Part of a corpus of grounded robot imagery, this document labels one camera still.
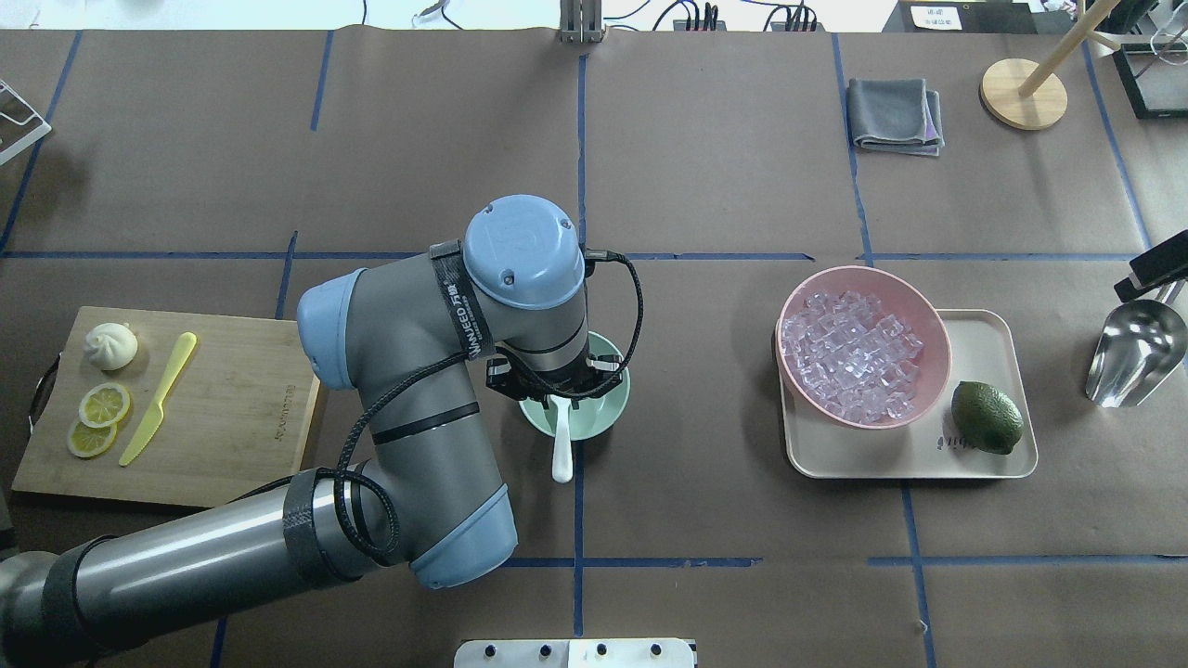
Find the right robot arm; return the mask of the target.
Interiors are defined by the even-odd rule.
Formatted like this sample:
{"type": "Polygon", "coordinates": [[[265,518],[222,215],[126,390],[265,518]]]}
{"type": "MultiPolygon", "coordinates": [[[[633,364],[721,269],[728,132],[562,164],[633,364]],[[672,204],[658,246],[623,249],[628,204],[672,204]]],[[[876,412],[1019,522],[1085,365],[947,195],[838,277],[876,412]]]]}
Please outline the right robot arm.
{"type": "Polygon", "coordinates": [[[1187,229],[1155,245],[1129,261],[1130,275],[1113,290],[1121,303],[1140,300],[1146,292],[1187,278],[1187,229]]]}

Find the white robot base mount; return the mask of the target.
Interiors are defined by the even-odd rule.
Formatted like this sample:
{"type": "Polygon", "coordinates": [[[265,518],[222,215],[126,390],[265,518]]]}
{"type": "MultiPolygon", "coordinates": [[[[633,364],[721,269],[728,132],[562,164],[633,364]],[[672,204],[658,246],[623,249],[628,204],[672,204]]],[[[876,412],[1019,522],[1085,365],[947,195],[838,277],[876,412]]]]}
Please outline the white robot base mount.
{"type": "Polygon", "coordinates": [[[675,637],[475,639],[454,667],[697,667],[696,643],[675,637]]]}

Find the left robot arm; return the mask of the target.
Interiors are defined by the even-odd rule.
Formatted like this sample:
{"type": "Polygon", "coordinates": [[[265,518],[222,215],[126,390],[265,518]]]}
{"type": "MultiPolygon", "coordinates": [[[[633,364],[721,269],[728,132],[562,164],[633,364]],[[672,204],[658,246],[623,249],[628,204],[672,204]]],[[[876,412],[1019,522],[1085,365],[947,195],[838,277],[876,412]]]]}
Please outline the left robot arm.
{"type": "Polygon", "coordinates": [[[331,467],[183,519],[4,562],[5,667],[57,667],[405,563],[432,590],[495,571],[518,543],[467,364],[504,396],[589,399],[628,355],[590,354],[598,263],[546,198],[497,198],[465,237],[308,290],[297,310],[318,379],[362,415],[331,467]]]}

